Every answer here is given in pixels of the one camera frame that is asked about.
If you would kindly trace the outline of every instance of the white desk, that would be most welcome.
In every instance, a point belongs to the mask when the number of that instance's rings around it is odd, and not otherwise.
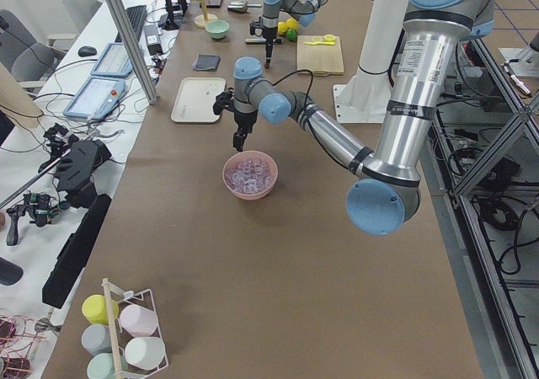
[[[163,8],[163,0],[125,0],[126,7],[145,3],[147,5],[147,21],[157,21],[163,9],[150,13],[152,10]],[[163,51],[168,54],[169,47],[172,46],[177,31],[163,31],[161,36]],[[88,26],[81,33],[73,47],[69,50],[65,58],[58,67],[63,67],[68,63],[80,61],[82,59],[98,58],[109,42],[114,41],[117,34],[114,22],[109,14],[109,10],[104,4],[93,16]],[[144,35],[141,37],[141,48],[144,50],[145,59],[148,65],[152,64],[151,57],[144,44]],[[79,57],[78,49],[84,45],[91,45],[98,51],[98,55],[90,57]],[[88,79],[94,61],[85,61],[64,67],[56,72],[47,81],[40,92],[48,93],[71,93],[75,94],[83,83]],[[126,88],[129,91],[125,98],[121,100],[122,109],[118,121],[104,123],[99,126],[103,135],[109,135],[121,129],[125,133],[112,139],[101,139],[112,153],[112,158],[118,163],[124,163],[140,129],[140,124],[144,119],[147,108],[147,101],[141,90],[140,84],[135,75],[132,74],[126,80]],[[40,118],[42,127],[38,126],[32,132],[37,139],[43,141],[43,133],[55,122],[68,127],[83,125],[84,120],[59,120],[55,116],[63,117],[62,111],[69,103],[70,98],[66,96],[45,96],[35,102],[45,112],[45,116]],[[15,128],[8,139],[3,143],[3,148],[23,151],[36,147],[37,141],[25,130]],[[48,153],[42,149],[37,149],[27,153],[13,153],[0,150],[0,165],[2,177],[0,178],[0,200],[7,198],[23,183],[37,174],[37,168],[49,158]],[[122,164],[106,162],[94,173],[94,183],[98,194],[108,194],[113,196],[116,186],[124,170]],[[53,178],[45,176],[33,186],[31,192],[45,192],[51,196],[56,196],[53,185]],[[70,307],[70,298],[67,299],[64,308],[53,309],[41,301],[41,288],[49,277],[56,263],[56,256],[64,246],[69,235],[77,230],[86,209],[71,208],[63,211],[52,220],[52,224],[45,227],[30,225],[30,217],[27,215],[19,219],[19,244],[11,248],[6,246],[10,220],[7,217],[6,227],[0,231],[0,256],[8,259],[24,269],[23,278],[13,286],[0,286],[0,315],[13,316],[25,315],[29,318],[43,318],[51,315],[54,324],[61,324]],[[33,332],[33,324],[30,324],[29,331]],[[45,334],[47,340],[41,341],[34,346],[30,354],[32,362],[31,378],[38,378],[48,361],[56,337],[52,333]]]

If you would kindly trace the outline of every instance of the green bowl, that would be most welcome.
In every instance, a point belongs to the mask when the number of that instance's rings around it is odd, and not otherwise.
[[[205,25],[205,30],[214,40],[220,40],[227,36],[230,24],[222,19],[211,21]]]

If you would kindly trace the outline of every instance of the yellow lemon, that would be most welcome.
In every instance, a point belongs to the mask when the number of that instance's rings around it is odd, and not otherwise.
[[[298,31],[300,28],[299,23],[295,21],[294,19],[287,19],[286,26],[288,27],[288,29],[293,29],[295,31]]]
[[[277,32],[279,33],[279,35],[286,34],[287,30],[288,26],[286,25],[286,23],[284,21],[279,21],[279,23],[277,24]]]

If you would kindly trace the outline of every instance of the chair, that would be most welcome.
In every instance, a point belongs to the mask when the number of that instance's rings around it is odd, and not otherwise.
[[[8,28],[0,30],[0,61],[22,88],[43,87],[41,80],[66,55],[56,48],[57,40],[72,40],[75,34],[48,35],[48,45],[38,42],[24,25],[8,10],[0,10]]]

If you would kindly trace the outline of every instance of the white cup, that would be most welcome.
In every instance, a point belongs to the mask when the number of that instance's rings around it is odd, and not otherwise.
[[[129,305],[120,314],[120,326],[133,337],[150,337],[157,329],[157,314],[138,305]]]
[[[92,324],[86,328],[81,337],[81,343],[93,356],[112,352],[109,327],[103,324]]]
[[[165,343],[159,337],[136,337],[127,343],[124,356],[129,365],[150,371],[165,357]]]

